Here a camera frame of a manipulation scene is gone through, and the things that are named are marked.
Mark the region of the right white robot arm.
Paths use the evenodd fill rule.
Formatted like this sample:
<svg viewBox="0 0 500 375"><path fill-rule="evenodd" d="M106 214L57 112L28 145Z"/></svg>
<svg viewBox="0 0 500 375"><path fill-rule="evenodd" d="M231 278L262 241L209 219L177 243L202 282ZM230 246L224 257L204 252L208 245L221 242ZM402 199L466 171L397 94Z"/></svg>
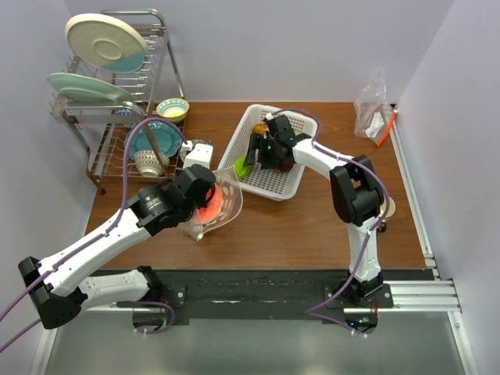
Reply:
<svg viewBox="0 0 500 375"><path fill-rule="evenodd" d="M268 115L253 127L242 161L245 167L255 163L263 170L283 173L300 165L329 180L334 210L347 225L351 257L347 280L329 299L342 297L358 307L367 306L383 285L377 230L382 224L380 207L387 197L370 159L330 150L314 137L293 130L285 115Z"/></svg>

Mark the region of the green leafy toy fruit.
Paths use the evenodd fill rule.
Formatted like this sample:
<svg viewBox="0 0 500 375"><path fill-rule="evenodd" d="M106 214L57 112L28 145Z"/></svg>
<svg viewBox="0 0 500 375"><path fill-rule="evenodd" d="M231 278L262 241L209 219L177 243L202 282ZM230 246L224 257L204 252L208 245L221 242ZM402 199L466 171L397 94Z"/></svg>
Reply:
<svg viewBox="0 0 500 375"><path fill-rule="evenodd" d="M244 180L253 170L254 160L247 160L246 156L238 157L234 162L234 171L239 180Z"/></svg>

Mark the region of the watermelon slice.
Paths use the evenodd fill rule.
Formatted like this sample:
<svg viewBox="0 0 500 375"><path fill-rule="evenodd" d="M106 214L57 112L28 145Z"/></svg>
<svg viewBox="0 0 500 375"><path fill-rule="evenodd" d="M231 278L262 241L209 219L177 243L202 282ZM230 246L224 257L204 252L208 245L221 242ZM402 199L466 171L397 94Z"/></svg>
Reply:
<svg viewBox="0 0 500 375"><path fill-rule="evenodd" d="M196 224L212 222L220 214L223 206L223 196L220 187L216 184L215 191L206 207L198 209L194 214L193 221Z"/></svg>

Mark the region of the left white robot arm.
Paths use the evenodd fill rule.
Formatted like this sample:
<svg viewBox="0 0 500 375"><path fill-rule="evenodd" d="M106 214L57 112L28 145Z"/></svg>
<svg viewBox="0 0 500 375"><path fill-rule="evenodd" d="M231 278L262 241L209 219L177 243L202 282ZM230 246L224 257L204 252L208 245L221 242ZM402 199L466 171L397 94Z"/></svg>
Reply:
<svg viewBox="0 0 500 375"><path fill-rule="evenodd" d="M112 302L158 305L165 288L151 267L104 277L94 273L128 248L189 221L197 209L207 207L215 190L214 172L190 166L174 179L143 187L108 221L66 249L20 262L43 327L61 327L86 309Z"/></svg>

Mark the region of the clear polka dot zip bag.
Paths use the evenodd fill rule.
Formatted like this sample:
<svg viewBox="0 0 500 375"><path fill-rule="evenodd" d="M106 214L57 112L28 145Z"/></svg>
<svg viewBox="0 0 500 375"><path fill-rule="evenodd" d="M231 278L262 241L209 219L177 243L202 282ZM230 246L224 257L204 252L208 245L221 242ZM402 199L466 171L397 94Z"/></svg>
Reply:
<svg viewBox="0 0 500 375"><path fill-rule="evenodd" d="M206 208L196 209L192 218L182 223L180 228L196 241L200 241L210 231L230 223L241 212L243 194L238 176L233 166L215 170L215 196Z"/></svg>

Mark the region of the white perforated plastic basket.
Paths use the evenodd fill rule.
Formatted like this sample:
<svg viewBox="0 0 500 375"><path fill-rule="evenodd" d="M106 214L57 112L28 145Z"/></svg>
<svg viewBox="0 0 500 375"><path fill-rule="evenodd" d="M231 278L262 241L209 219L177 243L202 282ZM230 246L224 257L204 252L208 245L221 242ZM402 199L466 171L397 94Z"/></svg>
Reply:
<svg viewBox="0 0 500 375"><path fill-rule="evenodd" d="M246 156L253 127L261 123L267 113L274 113L278 110L279 108L271 105L250 105L236 126L228 146L222 155L218 169L233 166L239 157ZM291 110L285 110L284 115L289 119L291 127L296 132L302 132L309 136L313 136L316 133L317 123L310 117ZM264 198L283 201L295 195L304 169L304 166L295 164L289 172L282 173L278 170L261 170L260 164L255 162L250 174L245 179L240 180L240 187L243 191Z"/></svg>

